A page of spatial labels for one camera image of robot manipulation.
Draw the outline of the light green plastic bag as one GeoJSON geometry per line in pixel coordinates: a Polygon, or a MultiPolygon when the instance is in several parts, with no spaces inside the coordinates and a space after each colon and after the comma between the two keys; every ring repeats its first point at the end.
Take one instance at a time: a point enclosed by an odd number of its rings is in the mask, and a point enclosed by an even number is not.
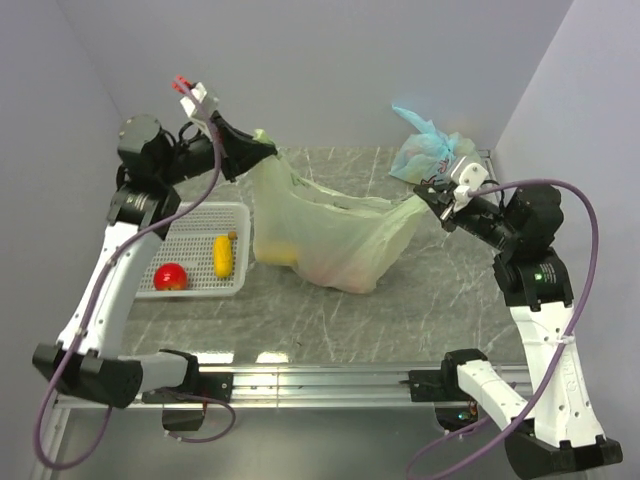
{"type": "Polygon", "coordinates": [[[413,195],[354,197],[301,177],[277,153],[249,172],[255,242],[294,245],[302,279],[348,293],[373,291],[408,247],[427,212],[413,195]]]}

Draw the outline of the yellow fake banana bunch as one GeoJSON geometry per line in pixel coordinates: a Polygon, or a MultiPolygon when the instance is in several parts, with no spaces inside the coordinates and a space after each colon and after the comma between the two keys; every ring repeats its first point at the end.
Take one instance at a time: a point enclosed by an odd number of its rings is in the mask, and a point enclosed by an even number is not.
{"type": "Polygon", "coordinates": [[[295,267],[298,263],[298,252],[294,245],[278,242],[255,242],[254,256],[266,265],[295,267]]]}

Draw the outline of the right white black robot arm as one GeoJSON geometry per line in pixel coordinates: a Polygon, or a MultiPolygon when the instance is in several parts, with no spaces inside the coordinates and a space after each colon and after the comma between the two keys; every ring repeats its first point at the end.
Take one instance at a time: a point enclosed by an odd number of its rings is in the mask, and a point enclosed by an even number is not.
{"type": "Polygon", "coordinates": [[[514,473],[537,479],[619,464],[621,444],[598,421],[582,372],[574,329],[593,285],[599,229],[592,204],[577,187],[559,180],[414,189],[444,229],[463,229],[493,247],[493,271],[525,351],[533,395],[523,399],[487,357],[467,349],[446,354],[440,386],[452,399],[468,397],[500,429],[476,453],[439,473],[446,478],[505,447],[514,473]],[[578,197],[589,216],[591,250],[582,294],[552,244],[562,225],[561,192],[578,197]]]}

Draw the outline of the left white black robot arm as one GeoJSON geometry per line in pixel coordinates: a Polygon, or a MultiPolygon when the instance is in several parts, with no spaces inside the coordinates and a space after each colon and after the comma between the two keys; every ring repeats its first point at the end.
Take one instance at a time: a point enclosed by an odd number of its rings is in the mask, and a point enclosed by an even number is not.
{"type": "Polygon", "coordinates": [[[181,208],[176,184],[207,171],[233,180],[276,152],[273,143],[235,129],[218,112],[190,139],[173,136],[146,114],[121,125],[117,189],[98,262],[56,342],[39,344],[32,357],[48,382],[48,395],[61,393],[118,409],[155,390],[166,389],[180,402],[198,396],[202,379],[194,355],[162,350],[123,357],[124,324],[171,224],[191,211],[181,208]]]}

